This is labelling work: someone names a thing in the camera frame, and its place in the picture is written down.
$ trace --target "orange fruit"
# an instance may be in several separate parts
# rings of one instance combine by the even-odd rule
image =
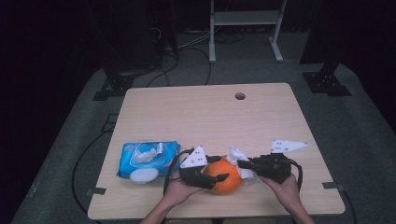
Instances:
[[[229,174],[224,181],[217,182],[212,188],[212,192],[215,194],[228,194],[236,190],[242,183],[242,178],[239,176],[236,166],[231,165],[226,159],[226,156],[222,156],[220,161],[209,163],[204,169],[206,175],[224,175]]]

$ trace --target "blue package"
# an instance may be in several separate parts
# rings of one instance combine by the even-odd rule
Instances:
[[[125,143],[117,176],[129,179],[131,172],[142,168],[155,168],[159,171],[159,176],[166,176],[168,167],[179,150],[180,145],[176,141]]]

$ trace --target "dark background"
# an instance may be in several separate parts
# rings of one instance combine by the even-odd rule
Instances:
[[[131,6],[128,1],[114,2]],[[1,2],[2,223],[13,218],[79,93],[102,67],[106,59],[100,56],[106,55],[113,63],[122,61],[143,68],[155,65],[156,57],[161,57],[150,44],[136,46],[140,40],[134,36],[139,34],[127,33],[130,24],[136,26],[134,22],[146,22],[148,26],[158,22],[160,12],[153,2],[146,2],[148,11],[140,11],[147,12],[148,19],[139,19],[142,15],[134,12],[131,15],[136,17],[128,17],[129,23],[115,16],[128,10],[111,8],[106,0],[88,2],[92,14],[85,1]],[[216,7],[226,5],[226,1],[217,1]],[[278,7],[274,1],[266,4],[252,0],[237,2],[234,9],[257,6]],[[208,28],[209,1],[175,0],[175,7],[176,16],[170,21],[175,22],[178,31]],[[311,28],[302,63],[323,63],[329,55],[335,55],[357,74],[393,130],[396,130],[396,22],[392,16],[395,9],[392,1],[319,4],[313,0],[289,0],[282,25],[285,32]],[[133,49],[128,51],[132,55],[122,51],[125,46]],[[144,54],[147,58],[138,61],[135,54],[142,55],[142,50],[148,51]]]

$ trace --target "shelf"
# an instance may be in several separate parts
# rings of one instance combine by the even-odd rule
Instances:
[[[278,10],[215,12],[214,25],[276,24]]]

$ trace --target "hole in table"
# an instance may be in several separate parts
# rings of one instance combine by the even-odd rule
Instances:
[[[236,98],[237,100],[245,100],[245,98],[247,98],[247,97],[246,97],[246,95],[245,95],[244,93],[242,93],[242,92],[237,92],[237,93],[235,94],[235,98]]]

